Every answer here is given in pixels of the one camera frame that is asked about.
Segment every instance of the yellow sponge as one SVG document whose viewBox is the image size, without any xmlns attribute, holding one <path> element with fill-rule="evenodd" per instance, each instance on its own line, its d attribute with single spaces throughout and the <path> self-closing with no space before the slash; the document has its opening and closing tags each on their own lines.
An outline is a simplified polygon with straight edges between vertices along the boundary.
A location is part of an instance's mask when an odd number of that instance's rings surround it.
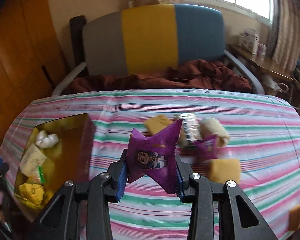
<svg viewBox="0 0 300 240">
<path fill-rule="evenodd" d="M 240 161 L 238 159 L 214 159 L 211 160 L 207 178 L 218 183 L 226 183 L 227 180 L 240 182 Z"/>
<path fill-rule="evenodd" d="M 289 211 L 289 231 L 297 231 L 300 228 L 300 204 Z"/>
<path fill-rule="evenodd" d="M 20 185 L 19 191 L 23 197 L 36 205 L 40 205 L 43 200 L 44 189 L 42 185 L 25 183 Z"/>
<path fill-rule="evenodd" d="M 152 135 L 154 135 L 172 123 L 173 122 L 170 119 L 168 119 L 164 114 L 159 114 L 158 116 L 145 121 L 144 125 L 148 128 L 149 132 Z"/>
</svg>

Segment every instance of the open box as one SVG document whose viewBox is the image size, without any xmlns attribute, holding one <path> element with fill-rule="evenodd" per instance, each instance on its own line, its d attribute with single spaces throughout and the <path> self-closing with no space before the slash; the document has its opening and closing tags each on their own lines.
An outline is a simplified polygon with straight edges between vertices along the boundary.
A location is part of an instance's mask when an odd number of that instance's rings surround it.
<svg viewBox="0 0 300 240">
<path fill-rule="evenodd" d="M 35 143 L 36 136 L 41 130 L 59 137 L 59 142 L 54 147 L 41 150 L 47 157 L 42 165 L 45 179 L 43 201 L 40 205 L 35 205 L 20 195 L 19 186 L 28 179 L 20 169 L 17 172 L 14 189 L 16 198 L 36 214 L 66 180 L 71 179 L 74 182 L 89 180 L 90 156 L 96 127 L 88 114 L 72 115 L 37 125 L 30 135 L 22 157 L 31 144 Z"/>
</svg>

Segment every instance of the striped bedsheet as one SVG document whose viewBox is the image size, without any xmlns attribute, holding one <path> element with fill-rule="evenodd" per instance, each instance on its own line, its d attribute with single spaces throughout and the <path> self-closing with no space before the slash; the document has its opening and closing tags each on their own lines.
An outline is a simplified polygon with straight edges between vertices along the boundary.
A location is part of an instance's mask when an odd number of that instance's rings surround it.
<svg viewBox="0 0 300 240">
<path fill-rule="evenodd" d="M 89 113 L 97 127 L 90 179 L 119 159 L 134 127 L 146 132 L 143 122 L 150 117 L 196 113 L 198 120 L 218 119 L 231 137 L 229 145 L 219 150 L 219 158 L 241 160 L 240 187 L 279 239 L 291 234 L 287 231 L 289 209 L 300 203 L 300 118 L 286 101 L 198 89 L 116 90 L 36 100 L 15 119 L 0 149 L 0 156 L 10 164 L 11 194 L 32 128 L 79 113 Z M 179 153 L 183 161 L 194 164 L 191 152 Z M 194 170 L 205 174 L 207 165 Z M 149 177 L 127 184 L 122 200 L 110 203 L 109 209 L 114 239 L 186 239 L 191 206 L 167 195 Z M 217 207 L 214 211 L 218 239 Z"/>
</svg>

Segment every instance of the metal screw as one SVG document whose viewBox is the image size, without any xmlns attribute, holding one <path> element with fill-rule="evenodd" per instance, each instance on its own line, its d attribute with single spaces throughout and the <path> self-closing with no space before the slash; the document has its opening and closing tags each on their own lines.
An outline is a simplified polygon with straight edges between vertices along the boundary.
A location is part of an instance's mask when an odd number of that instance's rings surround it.
<svg viewBox="0 0 300 240">
<path fill-rule="evenodd" d="M 66 187 L 71 187 L 72 185 L 73 185 L 73 181 L 70 179 L 65 182 Z"/>
<path fill-rule="evenodd" d="M 227 181 L 227 185 L 229 186 L 229 187 L 235 187 L 235 185 L 237 185 L 233 180 L 228 180 Z"/>
<path fill-rule="evenodd" d="M 107 178 L 110 177 L 110 174 L 107 173 L 107 172 L 103 172 L 103 173 L 100 174 L 100 177 L 103 178 L 103 179 L 107 179 Z"/>
<path fill-rule="evenodd" d="M 200 179 L 200 178 L 201 178 L 201 175 L 200 175 L 199 173 L 194 172 L 194 173 L 191 174 L 191 177 L 192 177 L 193 179 Z"/>
</svg>

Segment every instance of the bed headboard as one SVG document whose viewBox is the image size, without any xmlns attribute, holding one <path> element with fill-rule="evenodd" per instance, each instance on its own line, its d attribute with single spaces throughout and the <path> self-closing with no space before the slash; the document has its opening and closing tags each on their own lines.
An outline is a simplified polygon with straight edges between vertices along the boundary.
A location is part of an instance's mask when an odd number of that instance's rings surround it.
<svg viewBox="0 0 300 240">
<path fill-rule="evenodd" d="M 126 9 L 82 30 L 90 75 L 153 73 L 192 59 L 219 60 L 226 48 L 221 12 L 197 5 Z"/>
</svg>

